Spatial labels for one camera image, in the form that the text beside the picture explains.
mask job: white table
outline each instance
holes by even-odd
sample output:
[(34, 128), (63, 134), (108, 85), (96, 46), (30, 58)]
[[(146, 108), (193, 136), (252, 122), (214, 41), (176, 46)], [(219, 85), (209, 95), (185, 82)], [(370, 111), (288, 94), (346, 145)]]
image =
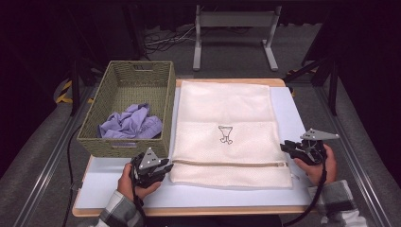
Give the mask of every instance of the white table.
[[(272, 104), (279, 125), (281, 142), (300, 141), (305, 132), (304, 125), (294, 104), (292, 96), (280, 79), (218, 79), (223, 82), (249, 82), (269, 84)], [(179, 103), (180, 81), (174, 103)], [(177, 105), (174, 105), (170, 143), (170, 155), (175, 139)], [(77, 217), (98, 216), (107, 205), (117, 187), (127, 158), (91, 157), (87, 166), (82, 188), (73, 208)], [(233, 215), (233, 214), (288, 214), (302, 213), (310, 204), (307, 187), (310, 181), (304, 172), (288, 156), (293, 174), (291, 189), (251, 189), (231, 190), (177, 185), (168, 175), (162, 186), (145, 198), (145, 212), (148, 216), (194, 216), (194, 215)]]

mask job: human hand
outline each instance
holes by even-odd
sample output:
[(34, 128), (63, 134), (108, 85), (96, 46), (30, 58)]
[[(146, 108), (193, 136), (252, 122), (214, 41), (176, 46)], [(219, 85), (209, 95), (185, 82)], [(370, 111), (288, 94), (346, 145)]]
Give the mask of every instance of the human hand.
[[(336, 158), (334, 157), (333, 149), (331, 149), (327, 145), (324, 145), (324, 148), (326, 149), (326, 154), (327, 154), (327, 159), (325, 161), (327, 176), (326, 176), (326, 181), (324, 183), (326, 184), (326, 183), (332, 183), (337, 179), (337, 162)], [(315, 186), (319, 184), (323, 171), (322, 164), (316, 166), (309, 166), (308, 164), (304, 163), (304, 161), (298, 158), (295, 158), (294, 162), (300, 169), (302, 169), (306, 173), (306, 175), (309, 177), (309, 180)]]
[[(125, 164), (121, 178), (118, 179), (117, 191), (123, 194), (123, 196), (127, 197), (130, 201), (133, 201), (132, 180), (130, 178), (131, 169), (132, 169), (131, 163)], [(160, 182), (156, 182), (148, 188), (142, 188), (136, 186), (135, 194), (139, 197), (139, 199), (143, 200), (145, 196), (156, 191), (156, 189), (159, 188), (160, 185), (161, 185)]]

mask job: olive green basket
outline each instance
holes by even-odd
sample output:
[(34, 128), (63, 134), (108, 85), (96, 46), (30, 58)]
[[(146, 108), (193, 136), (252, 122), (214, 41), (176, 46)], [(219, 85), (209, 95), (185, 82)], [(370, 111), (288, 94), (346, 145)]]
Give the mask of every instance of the olive green basket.
[[(95, 157), (132, 158), (152, 148), (168, 156), (176, 79), (171, 61), (110, 61), (87, 113), (78, 141)], [(151, 139), (97, 138), (97, 128), (114, 112), (131, 104), (148, 103), (149, 115), (163, 122), (160, 136)]]

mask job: white mesh laundry bag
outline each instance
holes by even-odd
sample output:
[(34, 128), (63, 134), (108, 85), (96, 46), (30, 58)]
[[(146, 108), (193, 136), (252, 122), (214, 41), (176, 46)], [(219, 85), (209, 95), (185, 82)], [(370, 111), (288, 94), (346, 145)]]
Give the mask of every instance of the white mesh laundry bag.
[(267, 85), (184, 81), (173, 183), (292, 187)]

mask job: purple cloth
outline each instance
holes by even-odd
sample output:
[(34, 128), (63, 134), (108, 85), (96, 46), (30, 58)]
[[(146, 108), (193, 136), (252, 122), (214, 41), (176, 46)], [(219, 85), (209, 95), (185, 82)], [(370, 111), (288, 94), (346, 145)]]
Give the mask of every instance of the purple cloth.
[(162, 131), (162, 121), (148, 116), (149, 106), (132, 104), (122, 114), (114, 112), (98, 126), (98, 137), (120, 139), (150, 139)]

